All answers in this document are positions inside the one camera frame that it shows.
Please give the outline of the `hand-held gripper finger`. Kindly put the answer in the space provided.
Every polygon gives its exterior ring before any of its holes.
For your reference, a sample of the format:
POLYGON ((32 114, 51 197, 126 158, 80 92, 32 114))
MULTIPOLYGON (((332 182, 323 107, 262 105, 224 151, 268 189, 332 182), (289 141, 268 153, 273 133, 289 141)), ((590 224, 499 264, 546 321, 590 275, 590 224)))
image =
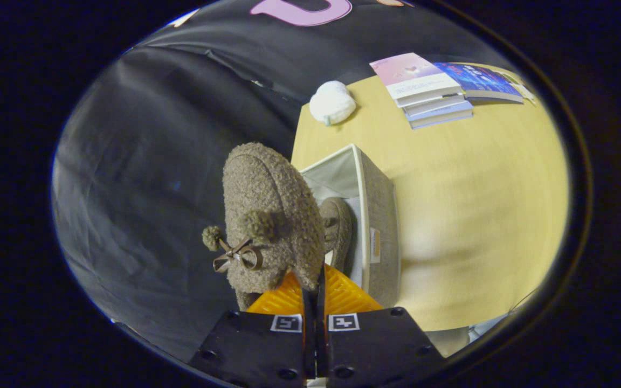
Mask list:
POLYGON ((304 387, 316 377, 312 298, 293 273, 245 311, 225 311, 189 360, 223 385, 304 387))
POLYGON ((403 307, 382 307, 330 265, 319 291, 319 370, 328 387, 415 387, 444 367, 403 307))

